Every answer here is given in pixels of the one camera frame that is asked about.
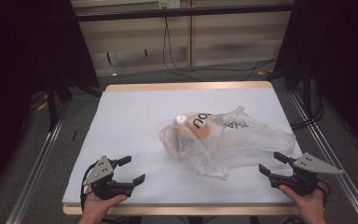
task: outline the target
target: clear plastic bag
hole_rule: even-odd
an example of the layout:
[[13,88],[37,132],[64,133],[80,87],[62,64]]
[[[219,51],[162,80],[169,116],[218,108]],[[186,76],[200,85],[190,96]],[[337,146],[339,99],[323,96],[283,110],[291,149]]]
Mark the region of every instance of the clear plastic bag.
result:
[[273,130],[244,113],[243,106],[213,115],[179,115],[159,139],[175,159],[188,162],[200,175],[226,179],[229,168],[257,165],[274,151],[293,154],[296,137]]

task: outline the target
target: metal rail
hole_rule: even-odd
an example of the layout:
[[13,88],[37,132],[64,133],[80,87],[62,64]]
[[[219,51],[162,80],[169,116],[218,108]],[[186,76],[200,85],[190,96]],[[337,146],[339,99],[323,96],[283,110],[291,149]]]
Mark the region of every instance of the metal rail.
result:
[[164,17],[183,17],[183,16],[206,16],[222,14],[241,14],[241,13],[259,13],[259,12],[278,12],[292,11],[294,8],[306,8],[315,6],[315,4],[304,4],[295,6],[295,4],[277,4],[277,5],[259,5],[246,7],[191,7],[175,8],[165,10],[144,10],[113,13],[83,13],[77,14],[77,21],[117,21],[131,19],[164,18]]
[[[303,102],[300,96],[297,93],[291,93],[292,100],[294,101],[298,112],[300,113],[303,120],[309,119],[309,116],[306,110],[303,107]],[[319,129],[318,125],[313,122],[308,125],[310,133],[312,134],[315,142],[318,144],[320,150],[324,154],[327,162],[336,166],[338,169],[344,170],[341,163],[339,162],[334,150],[328,144],[327,140],[325,139],[324,135],[322,134],[321,130]],[[356,210],[358,214],[358,188],[353,184],[348,174],[345,172],[344,175],[336,175],[336,178],[343,188],[344,192],[346,193],[348,199],[351,201],[353,208]]]
[[39,157],[37,158],[34,168],[31,172],[31,174],[28,177],[28,180],[25,184],[25,186],[22,189],[22,192],[17,199],[13,209],[10,212],[10,215],[7,219],[6,224],[19,224],[22,222],[22,219],[25,215],[25,212],[31,202],[31,199],[34,195],[34,191],[36,189],[37,182],[42,175],[43,169],[45,167],[45,164],[48,160],[48,155],[57,139],[57,136],[60,132],[61,126],[62,126],[62,120],[66,117],[66,114],[68,112],[70,103],[66,103],[63,113],[58,120],[56,126],[48,134],[48,137],[45,141],[45,144],[42,147],[42,150],[40,151]]

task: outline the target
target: cable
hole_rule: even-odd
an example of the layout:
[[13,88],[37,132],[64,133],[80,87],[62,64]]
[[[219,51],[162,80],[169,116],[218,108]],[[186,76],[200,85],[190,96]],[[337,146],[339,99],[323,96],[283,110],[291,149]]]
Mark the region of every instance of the cable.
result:
[[304,127],[307,127],[308,125],[319,121],[322,116],[324,115],[324,104],[322,101],[322,94],[319,86],[317,86],[315,97],[313,99],[313,102],[315,104],[315,111],[312,113],[310,112],[310,117],[306,120],[303,120],[301,122],[297,122],[299,119],[296,119],[294,122],[290,124],[292,127],[292,130],[298,130]]
[[284,74],[287,74],[287,72],[294,68],[296,65],[298,65],[300,62],[299,59],[296,59],[296,60],[292,60],[289,64],[287,64],[285,67],[279,69],[279,70],[276,70],[274,71],[271,75],[269,75],[268,77],[265,77],[264,80],[265,81],[272,81],[273,79],[275,78],[280,78],[280,77],[283,77]]
[[[80,187],[80,205],[81,205],[81,211],[83,212],[84,209],[84,204],[86,202],[86,198],[89,194],[91,194],[93,191],[90,191],[88,193],[84,192],[84,186],[83,183],[87,178],[87,175],[89,174],[90,170],[92,168],[95,167],[95,165],[97,164],[97,161],[94,162],[88,169],[87,171],[84,173],[83,179],[81,181],[81,187]],[[104,218],[103,222],[107,222],[107,223],[111,223],[111,224],[124,224],[124,223],[128,223],[129,218],[128,217],[118,217],[115,219],[108,219],[108,218]]]
[[195,79],[197,81],[203,81],[203,80],[200,80],[198,78],[195,78],[195,77],[192,77],[192,76],[188,76],[188,75],[185,75],[185,74],[181,74],[181,73],[176,73],[176,72],[173,72],[173,70],[171,70],[168,65],[165,63],[165,46],[166,46],[166,38],[168,37],[168,44],[169,44],[169,52],[170,52],[170,57],[171,57],[171,61],[172,61],[172,64],[173,66],[182,71],[182,72],[197,72],[197,71],[232,71],[232,72],[246,72],[246,71],[251,71],[251,74],[243,79],[241,79],[241,81],[244,81],[246,80],[247,78],[249,78],[253,72],[255,71],[256,68],[260,68],[264,65],[266,65],[267,63],[271,63],[271,62],[276,62],[276,56],[267,60],[267,61],[264,61],[264,62],[260,62],[260,63],[257,63],[255,66],[253,66],[252,68],[247,68],[247,69],[230,69],[230,68],[194,68],[194,69],[183,69],[183,68],[180,68],[176,65],[176,63],[174,62],[173,60],[173,57],[172,57],[172,45],[171,45],[171,36],[170,36],[170,29],[168,27],[168,20],[167,18],[165,18],[165,32],[164,32],[164,45],[163,45],[163,51],[162,51],[162,61],[164,63],[164,66],[168,69],[168,71],[170,71],[171,73],[173,74],[176,74],[178,76],[184,76],[184,77],[189,77],[189,78],[192,78],[192,79]]
[[328,201],[328,197],[330,196],[330,186],[322,180],[319,180],[318,188],[324,192],[324,206],[326,205]]

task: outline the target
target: white table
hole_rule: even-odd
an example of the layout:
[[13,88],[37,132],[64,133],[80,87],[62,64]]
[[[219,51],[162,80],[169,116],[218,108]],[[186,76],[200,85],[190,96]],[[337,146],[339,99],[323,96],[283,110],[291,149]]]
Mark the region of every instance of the white table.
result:
[[[132,196],[108,214],[121,216],[296,215],[294,205],[258,166],[230,170],[227,180],[197,175],[172,159],[158,133],[178,114],[227,113],[239,105],[271,128],[291,133],[275,91],[268,82],[210,82],[112,85],[101,98],[97,113],[77,158],[62,199],[68,215],[81,214],[79,191],[87,168],[106,155],[110,160],[132,156],[115,170],[118,182],[146,174]],[[294,158],[301,156],[296,143]],[[274,173],[291,175],[290,166],[271,158]]]

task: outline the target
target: hand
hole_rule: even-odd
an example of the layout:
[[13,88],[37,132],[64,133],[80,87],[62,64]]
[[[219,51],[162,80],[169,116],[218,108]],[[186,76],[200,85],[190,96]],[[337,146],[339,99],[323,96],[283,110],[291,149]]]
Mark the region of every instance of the hand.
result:
[[280,185],[279,189],[296,205],[298,213],[307,224],[327,223],[324,218],[324,193],[316,189],[311,195],[299,196],[292,189]]
[[87,187],[86,194],[88,195],[84,203],[83,215],[79,224],[100,223],[109,208],[116,206],[127,199],[127,196],[125,195],[118,195],[108,200],[102,200],[92,192],[90,186]]

